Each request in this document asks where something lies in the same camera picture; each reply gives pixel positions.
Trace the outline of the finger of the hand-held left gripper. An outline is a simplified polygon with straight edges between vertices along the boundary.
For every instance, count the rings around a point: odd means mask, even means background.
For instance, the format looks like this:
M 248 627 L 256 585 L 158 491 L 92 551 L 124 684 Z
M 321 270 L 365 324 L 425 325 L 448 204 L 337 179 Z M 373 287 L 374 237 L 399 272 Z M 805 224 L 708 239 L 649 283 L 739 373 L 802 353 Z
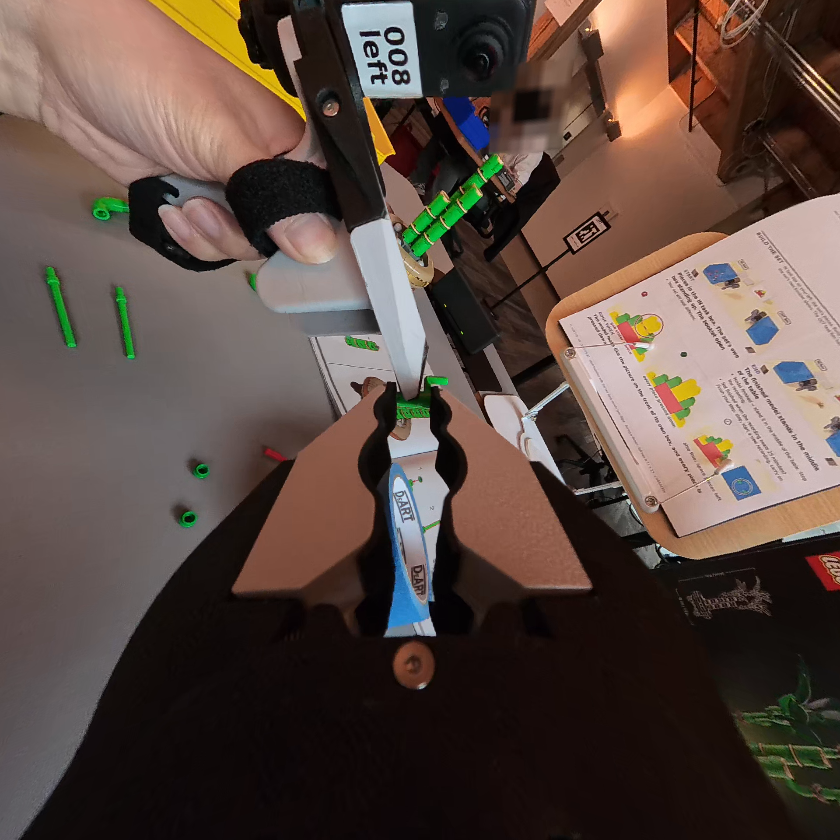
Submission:
M 350 242 L 400 391 L 414 399 L 422 388 L 427 340 L 392 224 L 380 218 L 358 226 Z

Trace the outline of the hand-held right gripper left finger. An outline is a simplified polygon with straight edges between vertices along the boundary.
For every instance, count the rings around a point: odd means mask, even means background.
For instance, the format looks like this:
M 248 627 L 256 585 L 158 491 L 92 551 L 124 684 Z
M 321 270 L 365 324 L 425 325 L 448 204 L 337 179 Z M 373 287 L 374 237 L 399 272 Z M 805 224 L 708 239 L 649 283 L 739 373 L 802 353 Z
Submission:
M 338 608 L 351 632 L 364 630 L 358 608 L 374 600 L 383 631 L 393 585 L 385 509 L 378 486 L 392 466 L 394 384 L 377 385 L 295 459 L 232 593 L 292 598 Z

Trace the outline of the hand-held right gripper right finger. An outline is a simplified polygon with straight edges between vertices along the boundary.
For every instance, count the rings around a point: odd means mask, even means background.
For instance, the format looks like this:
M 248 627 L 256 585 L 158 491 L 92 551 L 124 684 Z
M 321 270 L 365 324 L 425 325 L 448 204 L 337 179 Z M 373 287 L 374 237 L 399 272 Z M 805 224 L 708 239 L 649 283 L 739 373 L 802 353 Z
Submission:
M 431 615 L 465 635 L 499 604 L 587 595 L 592 582 L 533 464 L 440 387 L 430 397 L 435 468 L 447 487 Z

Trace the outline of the lego instruction booklet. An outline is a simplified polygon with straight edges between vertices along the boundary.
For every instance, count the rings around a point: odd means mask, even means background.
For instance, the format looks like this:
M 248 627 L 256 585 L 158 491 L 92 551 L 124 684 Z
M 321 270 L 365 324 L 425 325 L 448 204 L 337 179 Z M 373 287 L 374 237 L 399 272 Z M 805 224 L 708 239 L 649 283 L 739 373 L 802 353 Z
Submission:
M 347 332 L 310 338 L 327 390 L 339 414 L 354 408 L 368 391 L 396 382 L 383 337 L 375 332 Z M 388 439 L 394 459 L 435 451 L 438 441 L 430 421 L 398 418 Z

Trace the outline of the lego bamboo pot model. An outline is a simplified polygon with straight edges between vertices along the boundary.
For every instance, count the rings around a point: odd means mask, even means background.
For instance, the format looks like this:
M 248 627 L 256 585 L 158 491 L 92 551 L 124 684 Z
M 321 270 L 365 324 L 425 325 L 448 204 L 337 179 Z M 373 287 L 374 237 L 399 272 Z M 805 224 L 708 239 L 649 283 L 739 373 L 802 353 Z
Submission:
M 484 161 L 452 196 L 439 192 L 408 225 L 392 218 L 395 239 L 401 250 L 407 278 L 412 287 L 427 287 L 434 277 L 429 251 L 483 197 L 481 188 L 502 170 L 503 161 L 493 154 Z

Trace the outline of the long green lego rod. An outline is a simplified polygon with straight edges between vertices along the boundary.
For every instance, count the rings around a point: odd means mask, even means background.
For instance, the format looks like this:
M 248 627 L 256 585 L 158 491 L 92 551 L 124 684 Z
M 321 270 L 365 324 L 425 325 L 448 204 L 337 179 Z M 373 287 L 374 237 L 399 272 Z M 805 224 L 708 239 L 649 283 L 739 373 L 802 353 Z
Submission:
M 119 315 L 119 326 L 122 336 L 122 347 L 124 355 L 128 360 L 133 361 L 136 358 L 136 352 L 134 348 L 129 303 L 125 294 L 125 290 L 122 287 L 117 286 L 114 288 L 114 300 Z
M 49 288 L 49 292 L 56 310 L 56 316 L 61 330 L 62 339 L 66 347 L 75 349 L 77 347 L 77 339 L 72 327 L 70 316 L 67 310 L 67 305 L 64 299 L 64 294 L 60 279 L 53 266 L 45 267 L 45 282 Z

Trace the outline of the black lego set box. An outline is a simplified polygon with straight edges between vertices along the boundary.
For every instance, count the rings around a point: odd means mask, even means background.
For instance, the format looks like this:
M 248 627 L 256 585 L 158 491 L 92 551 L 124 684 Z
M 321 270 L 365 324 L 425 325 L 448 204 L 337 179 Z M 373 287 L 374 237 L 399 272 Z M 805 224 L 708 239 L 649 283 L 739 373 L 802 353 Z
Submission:
M 797 829 L 838 838 L 838 533 L 663 563 L 656 574 Z

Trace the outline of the person's left hand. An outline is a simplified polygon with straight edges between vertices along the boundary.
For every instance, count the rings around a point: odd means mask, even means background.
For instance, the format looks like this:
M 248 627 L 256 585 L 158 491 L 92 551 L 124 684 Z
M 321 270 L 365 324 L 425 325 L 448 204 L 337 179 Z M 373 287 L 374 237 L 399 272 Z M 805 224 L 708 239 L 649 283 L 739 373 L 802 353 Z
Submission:
M 305 133 L 292 106 L 145 1 L 2 1 L 1 105 L 125 186 L 224 183 Z

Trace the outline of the black rectangular device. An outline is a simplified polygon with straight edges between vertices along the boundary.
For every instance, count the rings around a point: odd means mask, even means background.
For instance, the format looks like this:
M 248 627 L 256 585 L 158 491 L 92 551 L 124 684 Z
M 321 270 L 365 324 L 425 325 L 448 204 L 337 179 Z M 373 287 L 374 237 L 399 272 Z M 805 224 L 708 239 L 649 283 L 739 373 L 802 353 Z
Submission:
M 467 355 L 480 354 L 501 337 L 497 322 L 454 267 L 428 288 L 449 336 Z

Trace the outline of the blue masking tape roll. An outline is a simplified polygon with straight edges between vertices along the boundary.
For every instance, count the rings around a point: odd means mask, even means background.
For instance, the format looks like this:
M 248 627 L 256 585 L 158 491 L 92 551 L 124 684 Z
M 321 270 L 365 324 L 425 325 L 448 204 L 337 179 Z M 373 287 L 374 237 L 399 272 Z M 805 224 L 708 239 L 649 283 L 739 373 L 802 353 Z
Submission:
M 392 463 L 378 486 L 385 504 L 394 568 L 386 636 L 435 636 L 430 616 L 431 573 L 419 507 L 404 469 Z

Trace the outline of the white stand base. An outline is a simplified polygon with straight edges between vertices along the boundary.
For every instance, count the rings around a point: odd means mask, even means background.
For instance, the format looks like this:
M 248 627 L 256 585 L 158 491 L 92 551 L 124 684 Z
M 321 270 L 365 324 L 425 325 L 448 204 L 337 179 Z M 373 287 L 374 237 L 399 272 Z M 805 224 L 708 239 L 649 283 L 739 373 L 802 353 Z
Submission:
M 542 464 L 561 483 L 565 484 L 558 466 L 536 424 L 528 415 L 525 403 L 516 395 L 487 393 L 482 407 L 490 425 L 529 461 Z

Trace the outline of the small marker sign on stand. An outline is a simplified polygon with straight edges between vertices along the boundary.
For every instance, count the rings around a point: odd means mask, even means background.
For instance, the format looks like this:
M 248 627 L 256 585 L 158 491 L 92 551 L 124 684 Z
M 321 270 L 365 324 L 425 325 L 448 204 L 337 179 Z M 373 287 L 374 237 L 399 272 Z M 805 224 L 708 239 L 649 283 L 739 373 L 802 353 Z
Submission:
M 609 214 L 609 211 L 595 212 L 564 236 L 566 250 L 571 254 L 577 254 L 609 231 L 611 229 Z

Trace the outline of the yellow plastic bin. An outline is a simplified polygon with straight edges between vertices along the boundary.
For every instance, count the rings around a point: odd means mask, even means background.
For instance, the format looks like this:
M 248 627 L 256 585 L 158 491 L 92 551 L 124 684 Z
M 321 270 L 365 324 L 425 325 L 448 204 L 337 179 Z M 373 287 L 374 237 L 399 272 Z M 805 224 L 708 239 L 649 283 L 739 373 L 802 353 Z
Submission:
M 285 102 L 302 119 L 307 119 L 305 110 L 294 92 L 284 92 L 273 70 L 258 69 L 248 58 L 245 43 L 238 31 L 239 6 L 235 1 L 150 1 L 170 20 L 179 25 L 195 39 L 224 58 L 228 63 L 243 71 L 276 98 Z M 370 134 L 374 143 L 375 157 L 381 165 L 394 154 L 380 118 L 375 113 L 372 102 L 364 100 L 364 108 L 370 125 Z M 299 146 L 286 157 L 294 161 L 308 161 L 326 169 L 323 154 L 316 149 L 318 138 L 306 129 Z

